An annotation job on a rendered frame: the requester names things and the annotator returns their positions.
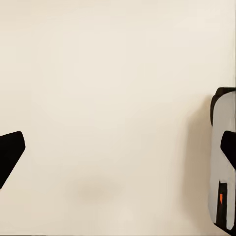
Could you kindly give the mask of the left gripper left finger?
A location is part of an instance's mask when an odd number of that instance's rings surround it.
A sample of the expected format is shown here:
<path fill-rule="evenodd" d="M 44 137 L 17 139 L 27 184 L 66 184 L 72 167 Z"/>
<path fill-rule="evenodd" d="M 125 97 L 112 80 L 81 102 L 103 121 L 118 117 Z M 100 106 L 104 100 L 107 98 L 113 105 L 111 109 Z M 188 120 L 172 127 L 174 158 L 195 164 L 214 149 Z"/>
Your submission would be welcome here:
<path fill-rule="evenodd" d="M 25 149 L 26 146 L 22 131 L 0 136 L 0 190 Z"/>

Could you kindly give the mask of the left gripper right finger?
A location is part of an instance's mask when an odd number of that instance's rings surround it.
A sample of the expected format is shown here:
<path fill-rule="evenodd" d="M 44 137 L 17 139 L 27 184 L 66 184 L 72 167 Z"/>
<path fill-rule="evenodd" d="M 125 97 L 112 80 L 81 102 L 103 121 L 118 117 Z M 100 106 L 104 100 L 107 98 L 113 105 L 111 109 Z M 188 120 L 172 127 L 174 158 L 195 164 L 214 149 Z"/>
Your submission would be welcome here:
<path fill-rule="evenodd" d="M 225 131 L 220 147 L 236 170 L 236 133 Z"/>

